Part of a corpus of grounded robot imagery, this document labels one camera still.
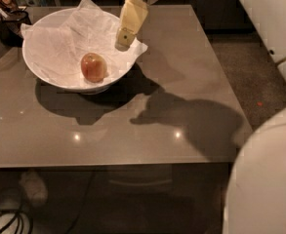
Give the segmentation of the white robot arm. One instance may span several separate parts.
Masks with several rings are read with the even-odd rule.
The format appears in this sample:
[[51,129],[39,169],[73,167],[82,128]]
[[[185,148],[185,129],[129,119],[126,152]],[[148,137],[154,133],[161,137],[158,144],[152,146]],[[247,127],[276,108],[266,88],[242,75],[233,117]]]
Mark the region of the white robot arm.
[[[286,81],[286,0],[239,0]],[[232,167],[223,222],[205,234],[286,234],[286,108],[247,140]]]

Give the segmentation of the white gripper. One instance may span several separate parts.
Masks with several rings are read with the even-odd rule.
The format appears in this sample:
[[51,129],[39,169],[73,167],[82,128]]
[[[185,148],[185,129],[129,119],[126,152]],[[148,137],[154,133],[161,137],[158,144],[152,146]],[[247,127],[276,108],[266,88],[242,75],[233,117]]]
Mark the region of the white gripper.
[[116,33],[115,48],[127,51],[137,37],[148,15],[148,5],[158,0],[126,0],[120,14],[120,25]]

